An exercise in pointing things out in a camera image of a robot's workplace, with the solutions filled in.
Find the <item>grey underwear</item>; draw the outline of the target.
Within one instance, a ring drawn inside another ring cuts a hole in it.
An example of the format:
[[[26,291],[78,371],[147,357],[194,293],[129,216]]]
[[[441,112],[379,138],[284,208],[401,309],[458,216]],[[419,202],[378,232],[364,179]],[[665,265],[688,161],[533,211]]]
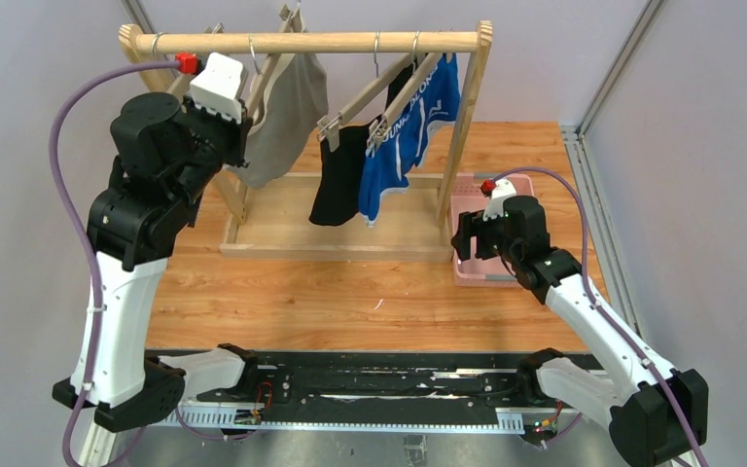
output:
[[[252,189],[288,173],[329,111],[327,72],[316,54],[283,54],[267,78],[247,143],[231,171]]]

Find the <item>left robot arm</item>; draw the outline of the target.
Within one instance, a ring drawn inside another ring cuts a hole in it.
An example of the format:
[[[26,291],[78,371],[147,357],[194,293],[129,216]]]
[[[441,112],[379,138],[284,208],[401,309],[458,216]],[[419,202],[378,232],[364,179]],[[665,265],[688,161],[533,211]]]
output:
[[[81,358],[53,387],[59,403],[92,408],[110,432],[160,422],[185,399],[247,388],[254,376],[251,354],[231,344],[185,356],[145,353],[177,235],[195,223],[214,176],[243,163],[251,124],[236,97],[149,92],[131,98],[110,125],[117,155],[86,229],[102,295],[87,324],[98,336],[82,349],[94,361]]]

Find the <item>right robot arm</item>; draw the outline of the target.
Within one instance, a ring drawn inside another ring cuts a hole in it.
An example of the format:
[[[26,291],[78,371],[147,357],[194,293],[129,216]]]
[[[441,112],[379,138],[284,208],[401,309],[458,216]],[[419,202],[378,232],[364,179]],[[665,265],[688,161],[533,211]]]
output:
[[[557,399],[605,429],[630,466],[657,466],[707,440],[709,387],[640,339],[601,297],[567,250],[551,245],[545,210],[531,196],[493,199],[459,214],[451,244],[460,260],[499,258],[517,283],[565,321],[605,370],[580,369],[547,348],[519,371],[529,399]]]

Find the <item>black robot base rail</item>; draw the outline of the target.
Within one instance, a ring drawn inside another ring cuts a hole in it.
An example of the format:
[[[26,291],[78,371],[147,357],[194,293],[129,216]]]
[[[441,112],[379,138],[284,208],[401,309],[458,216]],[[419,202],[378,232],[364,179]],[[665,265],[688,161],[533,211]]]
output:
[[[214,389],[181,403],[164,426],[195,430],[535,434],[566,428],[565,402],[516,387],[520,352],[259,350],[252,391]]]

